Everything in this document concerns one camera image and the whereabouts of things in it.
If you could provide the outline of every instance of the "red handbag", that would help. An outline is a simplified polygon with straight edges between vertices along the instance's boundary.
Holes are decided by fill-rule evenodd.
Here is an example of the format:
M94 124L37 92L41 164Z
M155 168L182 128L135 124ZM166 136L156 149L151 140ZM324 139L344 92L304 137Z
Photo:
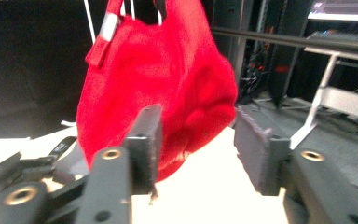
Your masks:
M165 3L161 26L118 17L122 0L108 3L86 57L89 70L77 109L78 141L89 164L98 150L121 145L148 105L162 105L158 180L234 120L233 70L213 42L200 0ZM117 18L121 24L114 32Z

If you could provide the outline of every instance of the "red suede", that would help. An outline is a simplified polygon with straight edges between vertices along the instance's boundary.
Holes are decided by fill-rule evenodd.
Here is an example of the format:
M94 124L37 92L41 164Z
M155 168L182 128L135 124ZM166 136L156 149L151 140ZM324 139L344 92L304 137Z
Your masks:
M78 140L88 163L98 150L119 146L148 105L163 108L158 180L234 119L234 74L213 42L200 1L166 0L166 8L161 26L125 17L110 44L97 38L91 49L77 110ZM102 62L93 63L96 58Z

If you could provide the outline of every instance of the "metal frame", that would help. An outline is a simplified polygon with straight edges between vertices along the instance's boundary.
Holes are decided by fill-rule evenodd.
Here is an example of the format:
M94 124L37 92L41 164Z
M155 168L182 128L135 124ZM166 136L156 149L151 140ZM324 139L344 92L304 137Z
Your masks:
M315 117L320 105L325 105L338 111L358 116L358 93L341 91L335 88L327 87L334 68L337 65L338 58L358 60L358 54L313 48L305 48L304 50L313 53L330 55L330 60L324 70L322 81L313 98L310 112L307 115L304 125L291 137L291 149L295 149L316 127L317 122L315 121ZM356 106L350 106L346 104L347 102L355 102Z
M335 89L327 87L328 81L334 71L334 67L337 64L338 58L358 60L358 42L337 41L329 39L306 39L295 36L262 34L257 32L237 31L218 27L212 27L211 30L214 34L234 36L239 35L248 39L265 41L291 47L301 47L305 48L305 50L309 52L330 55L330 60L326 66L326 69L324 70L324 75L321 84L319 85L319 89L316 91L316 94L313 98L312 106L310 108L310 112L307 116L305 124L291 137L291 149L295 149L313 130L313 128L315 128L316 122L314 119L319 105L325 105L327 107L331 106L332 108L358 116L358 106L356 109L349 108L349 106L340 105L336 101L336 99L342 99L341 97L350 96L349 99L355 100L356 104L358 104L357 93L345 92L342 94L342 91L336 91Z

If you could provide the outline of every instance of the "screw hole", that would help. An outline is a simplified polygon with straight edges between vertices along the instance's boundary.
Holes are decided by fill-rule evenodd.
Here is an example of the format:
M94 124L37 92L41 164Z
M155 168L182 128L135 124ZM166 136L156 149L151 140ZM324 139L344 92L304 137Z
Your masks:
M350 217L350 220L351 220L353 223L358 224L358 216L357 216L357 215L355 215L355 214L349 214L349 217Z
M108 211L101 211L95 215L95 220L97 222L105 222L109 218L110 218L110 212Z
M23 198L26 198L28 195L30 195L30 192L29 191L21 191L19 192L18 194L16 194L14 196L15 199L19 200L19 199L23 199Z
M116 149L111 149L111 150L105 151L104 154L102 155L102 158L104 160L112 160L112 159L119 157L120 154L121 154L120 151L118 151Z
M37 194L37 188L34 186L28 186L21 189L17 189L14 192L11 192L5 198L5 204L7 205L17 205L21 203L26 203L33 199Z
M310 161L323 161L324 156L314 151L303 151L301 156Z

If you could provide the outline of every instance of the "black pole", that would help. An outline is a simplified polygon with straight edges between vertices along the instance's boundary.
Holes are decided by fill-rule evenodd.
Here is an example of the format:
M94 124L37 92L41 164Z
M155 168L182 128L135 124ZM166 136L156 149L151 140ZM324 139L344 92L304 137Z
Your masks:
M341 52L358 54L358 42L356 41L307 39L289 35L263 34L258 32L239 31L220 27L212 27L211 30L212 33L215 35L243 36L247 39L264 41L291 47L339 50Z

